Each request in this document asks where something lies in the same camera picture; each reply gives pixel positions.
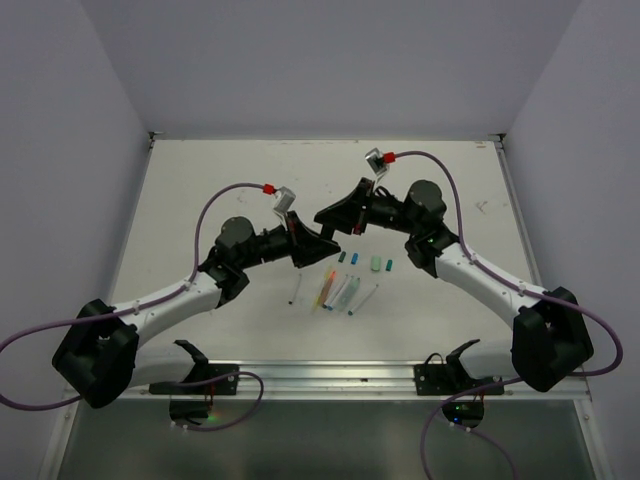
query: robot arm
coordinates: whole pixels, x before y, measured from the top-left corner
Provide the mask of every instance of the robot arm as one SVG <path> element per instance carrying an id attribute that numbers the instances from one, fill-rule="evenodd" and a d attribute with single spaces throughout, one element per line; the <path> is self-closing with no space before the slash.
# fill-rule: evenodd
<path id="1" fill-rule="evenodd" d="M 101 300 L 85 305 L 78 318 L 131 313 L 72 326 L 53 356 L 54 368 L 93 408 L 108 405 L 131 386 L 215 376 L 207 376 L 207 362 L 198 361 L 204 356 L 188 342 L 177 341 L 162 352 L 140 349 L 174 325 L 235 299 L 249 284 L 247 268 L 284 257 L 303 268 L 340 252 L 336 242 L 321 238 L 287 208 L 274 209 L 284 225 L 258 235 L 244 217 L 227 220 L 197 272 L 175 285 L 114 306 Z"/>
<path id="2" fill-rule="evenodd" d="M 376 149 L 367 155 L 367 161 L 379 180 L 388 168 L 384 156 Z M 435 183 L 414 182 L 400 201 L 386 189 L 376 188 L 377 180 L 362 178 L 350 195 L 318 212 L 315 221 L 322 225 L 322 235 L 330 238 L 336 230 L 361 235 L 369 224 L 408 234 L 405 249 L 417 268 L 469 293 L 513 330 L 511 344 L 478 344 L 474 340 L 456 349 L 447 357 L 447 364 L 457 369 L 450 376 L 480 379 L 518 375 L 544 392 L 593 355 L 582 315 L 523 294 L 526 289 L 577 304 L 571 292 L 564 288 L 548 292 L 481 260 L 473 252 L 475 257 L 469 258 L 458 236 L 444 224 L 447 207 Z M 485 273 L 474 263 L 476 259 L 517 285 L 519 291 L 504 287 Z"/>

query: red cable connector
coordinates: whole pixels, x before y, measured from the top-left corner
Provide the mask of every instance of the red cable connector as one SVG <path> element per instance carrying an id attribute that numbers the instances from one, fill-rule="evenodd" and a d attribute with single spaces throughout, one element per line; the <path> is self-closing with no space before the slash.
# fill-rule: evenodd
<path id="1" fill-rule="evenodd" d="M 396 154 L 393 152 L 387 152 L 382 155 L 382 161 L 384 163 L 393 163 L 396 161 Z"/>

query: gray wall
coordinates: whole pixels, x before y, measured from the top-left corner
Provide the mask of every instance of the gray wall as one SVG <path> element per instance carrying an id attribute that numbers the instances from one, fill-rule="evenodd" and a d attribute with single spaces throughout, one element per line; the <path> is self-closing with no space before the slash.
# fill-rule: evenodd
<path id="1" fill-rule="evenodd" d="M 74 317 L 109 286 L 140 182 L 146 134 L 82 7 L 4 0 L 0 8 L 0 337 Z M 60 398 L 50 367 L 63 332 L 10 347 L 1 388 Z M 0 478 L 32 479 L 55 413 L 0 406 Z"/>
<path id="2" fill-rule="evenodd" d="M 82 0 L 173 137 L 506 131 L 579 0 Z"/>
<path id="3" fill-rule="evenodd" d="M 626 345 L 591 382 L 620 479 L 638 478 L 640 3 L 584 0 L 507 136 L 507 157 L 545 284 L 565 285 Z M 597 355 L 611 342 L 591 329 Z"/>

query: green eraser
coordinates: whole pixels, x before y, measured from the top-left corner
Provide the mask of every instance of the green eraser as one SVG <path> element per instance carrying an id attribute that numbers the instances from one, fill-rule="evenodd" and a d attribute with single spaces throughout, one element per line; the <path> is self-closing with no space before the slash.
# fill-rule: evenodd
<path id="1" fill-rule="evenodd" d="M 377 255 L 371 257 L 371 271 L 379 272 L 380 271 L 380 263 L 382 263 L 382 259 Z"/>

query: gray floor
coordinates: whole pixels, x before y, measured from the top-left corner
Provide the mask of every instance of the gray floor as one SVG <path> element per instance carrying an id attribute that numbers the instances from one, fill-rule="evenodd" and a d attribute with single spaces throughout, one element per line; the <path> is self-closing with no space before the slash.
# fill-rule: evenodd
<path id="1" fill-rule="evenodd" d="M 119 400 L 79 411 L 61 479 L 421 479 L 419 437 L 434 403 L 266 402 L 246 423 L 198 434 L 169 429 L 168 402 Z M 220 421 L 247 407 L 219 402 Z M 488 405 L 483 432 L 522 480 L 593 479 L 572 402 Z M 511 479 L 483 440 L 436 422 L 427 439 L 437 479 Z"/>

